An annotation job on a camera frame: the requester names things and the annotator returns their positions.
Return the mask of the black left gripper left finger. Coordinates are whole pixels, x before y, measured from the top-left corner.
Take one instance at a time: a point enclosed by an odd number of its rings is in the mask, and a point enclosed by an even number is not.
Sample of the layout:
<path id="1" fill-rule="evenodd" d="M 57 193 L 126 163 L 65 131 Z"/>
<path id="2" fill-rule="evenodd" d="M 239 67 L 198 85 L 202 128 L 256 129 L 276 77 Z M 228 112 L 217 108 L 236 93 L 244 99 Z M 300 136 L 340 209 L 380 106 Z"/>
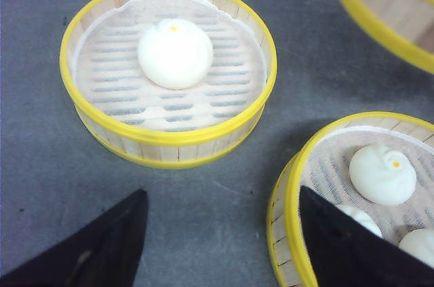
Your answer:
<path id="1" fill-rule="evenodd" d="M 2 286 L 133 286 L 148 195 L 139 189 L 94 221 L 1 277 Z"/>

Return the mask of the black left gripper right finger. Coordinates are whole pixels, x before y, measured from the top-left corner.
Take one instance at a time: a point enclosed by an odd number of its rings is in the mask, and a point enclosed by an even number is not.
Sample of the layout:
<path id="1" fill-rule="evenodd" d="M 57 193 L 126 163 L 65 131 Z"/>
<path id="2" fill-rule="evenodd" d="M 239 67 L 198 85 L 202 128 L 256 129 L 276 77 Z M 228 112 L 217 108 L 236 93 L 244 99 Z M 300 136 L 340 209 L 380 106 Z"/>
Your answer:
<path id="1" fill-rule="evenodd" d="M 299 209 L 309 260 L 320 286 L 432 286 L 433 269 L 374 235 L 303 186 Z"/>

